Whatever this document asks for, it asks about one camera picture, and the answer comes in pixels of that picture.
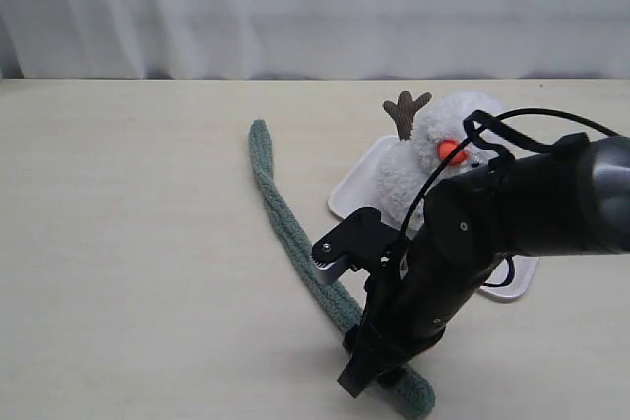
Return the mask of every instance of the white backdrop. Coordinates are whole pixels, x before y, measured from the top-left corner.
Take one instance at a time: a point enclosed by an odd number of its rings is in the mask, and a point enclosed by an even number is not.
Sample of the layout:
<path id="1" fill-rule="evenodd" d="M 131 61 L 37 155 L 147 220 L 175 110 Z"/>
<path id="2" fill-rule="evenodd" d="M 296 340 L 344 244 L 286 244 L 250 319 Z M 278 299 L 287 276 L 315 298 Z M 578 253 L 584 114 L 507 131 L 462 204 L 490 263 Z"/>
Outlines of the white backdrop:
<path id="1" fill-rule="evenodd" d="M 0 0 L 5 75 L 630 77 L 630 0 Z"/>

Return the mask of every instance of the green knitted rope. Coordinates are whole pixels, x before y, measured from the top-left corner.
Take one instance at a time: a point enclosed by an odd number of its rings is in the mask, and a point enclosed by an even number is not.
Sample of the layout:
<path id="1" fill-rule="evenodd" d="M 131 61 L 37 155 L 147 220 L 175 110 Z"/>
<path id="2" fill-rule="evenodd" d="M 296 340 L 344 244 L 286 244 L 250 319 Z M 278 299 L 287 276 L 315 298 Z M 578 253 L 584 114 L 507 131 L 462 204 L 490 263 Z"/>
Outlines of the green knitted rope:
<path id="1" fill-rule="evenodd" d="M 359 323 L 361 307 L 339 283 L 324 286 L 316 279 L 311 262 L 311 247 L 306 233 L 274 184 L 272 140 L 263 120 L 256 120 L 249 131 L 249 152 L 256 183 L 263 197 L 269 222 L 284 246 L 298 275 L 342 334 Z M 435 405 L 431 384 L 410 366 L 406 374 L 388 389 L 415 419 L 423 419 Z"/>

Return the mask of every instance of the brown antler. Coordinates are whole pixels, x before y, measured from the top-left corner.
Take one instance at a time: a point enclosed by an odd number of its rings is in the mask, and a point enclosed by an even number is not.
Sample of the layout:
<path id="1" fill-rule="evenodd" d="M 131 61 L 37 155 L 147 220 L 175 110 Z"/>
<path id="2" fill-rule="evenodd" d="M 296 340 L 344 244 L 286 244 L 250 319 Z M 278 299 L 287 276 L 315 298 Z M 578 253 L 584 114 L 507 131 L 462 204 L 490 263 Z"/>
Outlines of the brown antler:
<path id="1" fill-rule="evenodd" d="M 397 103 L 391 100 L 386 100 L 383 103 L 383 108 L 396 124 L 399 139 L 408 140 L 411 138 L 413 117 L 420 108 L 429 103 L 431 97 L 432 95 L 427 92 L 421 95 L 417 100 L 413 100 L 411 92 L 405 90 L 398 96 Z"/>

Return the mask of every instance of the white plate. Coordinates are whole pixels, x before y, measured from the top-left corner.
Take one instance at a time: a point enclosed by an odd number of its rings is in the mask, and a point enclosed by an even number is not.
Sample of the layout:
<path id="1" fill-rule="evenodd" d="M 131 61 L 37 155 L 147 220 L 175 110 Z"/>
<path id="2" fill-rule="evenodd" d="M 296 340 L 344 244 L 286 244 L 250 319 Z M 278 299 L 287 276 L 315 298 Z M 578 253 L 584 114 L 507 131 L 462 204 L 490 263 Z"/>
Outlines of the white plate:
<path id="1" fill-rule="evenodd" d="M 398 137 L 388 135 L 381 137 L 372 145 L 354 168 L 333 189 L 328 198 L 328 208 L 338 218 L 346 218 L 360 207 L 371 206 L 379 209 L 375 198 L 374 176 L 376 165 L 383 153 Z M 398 225 L 383 212 L 383 223 L 395 228 Z M 495 300 L 509 302 L 523 296 L 530 287 L 538 258 L 517 256 L 514 258 L 514 281 L 507 287 L 481 287 L 480 292 Z M 488 282 L 500 283 L 505 279 L 507 264 L 501 263 L 492 273 Z"/>

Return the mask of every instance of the white plush snowman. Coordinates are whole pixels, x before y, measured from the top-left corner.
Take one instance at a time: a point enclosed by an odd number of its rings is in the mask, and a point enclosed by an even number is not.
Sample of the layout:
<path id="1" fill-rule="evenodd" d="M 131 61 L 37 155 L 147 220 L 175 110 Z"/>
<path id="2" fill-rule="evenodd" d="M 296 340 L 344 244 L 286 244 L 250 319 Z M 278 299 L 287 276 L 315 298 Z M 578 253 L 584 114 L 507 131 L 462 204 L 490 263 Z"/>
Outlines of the white plush snowman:
<path id="1" fill-rule="evenodd" d="M 376 193 L 379 208 L 400 225 L 411 202 L 426 179 L 454 147 L 466 137 L 463 121 L 475 110 L 492 115 L 503 111 L 501 104 L 476 91 L 451 93 L 431 102 L 426 93 L 413 100 L 407 91 L 398 103 L 386 101 L 383 108 L 396 123 L 399 140 L 391 145 L 379 160 L 376 169 Z M 470 171 L 487 163 L 496 154 L 481 150 L 473 144 L 458 153 L 440 174 L 439 180 Z M 409 222 L 409 229 L 417 231 L 423 222 L 419 205 Z"/>

